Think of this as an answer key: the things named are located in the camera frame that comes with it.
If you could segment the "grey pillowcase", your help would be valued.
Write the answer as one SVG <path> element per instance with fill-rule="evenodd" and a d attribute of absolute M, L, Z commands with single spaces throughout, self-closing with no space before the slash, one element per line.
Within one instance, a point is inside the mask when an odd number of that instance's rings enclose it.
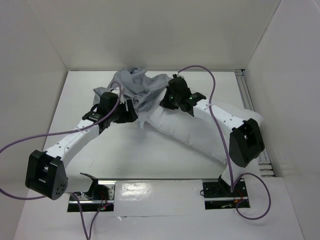
<path fill-rule="evenodd" d="M 118 82 L 121 85 L 122 96 L 131 99 L 136 113 L 152 111 L 160 105 L 165 96 L 169 81 L 172 79 L 167 74 L 158 74 L 148 77 L 146 70 L 138 67 L 121 69 L 117 71 L 107 87 L 97 87 L 94 91 L 93 104 L 100 102 L 104 92 L 115 92 Z"/>

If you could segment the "white pillow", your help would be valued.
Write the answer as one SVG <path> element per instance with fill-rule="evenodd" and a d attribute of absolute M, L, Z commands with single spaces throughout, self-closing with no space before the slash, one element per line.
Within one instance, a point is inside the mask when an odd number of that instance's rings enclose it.
<path fill-rule="evenodd" d="M 258 122 L 259 127 L 263 121 L 263 117 L 254 111 L 238 108 L 222 101 L 215 100 L 212 104 L 238 118 L 244 120 L 253 118 Z M 153 110 L 137 113 L 137 115 L 141 126 L 148 123 L 157 131 L 173 137 L 224 165 L 227 164 L 227 154 L 224 153 L 222 140 L 218 137 L 217 128 L 212 124 L 194 118 L 179 109 L 171 110 L 160 105 Z"/>

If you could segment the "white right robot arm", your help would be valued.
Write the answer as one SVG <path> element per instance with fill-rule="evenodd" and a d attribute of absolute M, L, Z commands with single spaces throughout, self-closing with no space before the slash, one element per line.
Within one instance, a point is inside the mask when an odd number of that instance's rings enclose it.
<path fill-rule="evenodd" d="M 230 196 L 245 175 L 245 168 L 265 150 L 258 122 L 253 118 L 239 118 L 212 104 L 203 94 L 192 93 L 186 80 L 178 74 L 168 81 L 160 106 L 188 113 L 217 128 L 227 160 L 227 173 L 219 177 L 218 190 L 223 196 Z"/>

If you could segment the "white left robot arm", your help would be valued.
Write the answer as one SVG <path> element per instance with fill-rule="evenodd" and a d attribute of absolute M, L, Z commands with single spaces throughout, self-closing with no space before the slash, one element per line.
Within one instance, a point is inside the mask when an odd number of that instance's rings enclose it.
<path fill-rule="evenodd" d="M 124 124 L 137 120 L 133 101 L 120 102 L 120 94 L 104 92 L 71 133 L 44 151 L 33 151 L 28 159 L 25 186 L 45 197 L 57 200 L 64 193 L 81 192 L 88 200 L 104 188 L 99 180 L 87 173 L 83 178 L 67 176 L 71 160 L 90 141 L 97 138 L 111 123 Z"/>

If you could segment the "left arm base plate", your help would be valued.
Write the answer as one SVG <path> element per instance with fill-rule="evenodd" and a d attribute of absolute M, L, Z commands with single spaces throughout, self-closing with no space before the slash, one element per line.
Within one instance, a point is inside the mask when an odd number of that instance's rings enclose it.
<path fill-rule="evenodd" d="M 75 195 L 70 195 L 68 200 L 68 213 L 83 212 L 112 212 L 116 193 L 116 181 L 97 178 L 88 173 L 80 173 L 80 176 L 72 177 L 69 181 L 69 193 L 74 190 Z"/>

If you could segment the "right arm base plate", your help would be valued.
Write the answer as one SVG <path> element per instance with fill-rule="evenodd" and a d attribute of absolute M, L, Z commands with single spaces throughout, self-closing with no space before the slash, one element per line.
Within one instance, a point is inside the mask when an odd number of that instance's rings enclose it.
<path fill-rule="evenodd" d="M 199 194 L 204 198 L 206 210 L 250 208 L 246 184 L 243 180 L 237 183 L 233 192 L 230 192 L 217 179 L 204 180 Z"/>

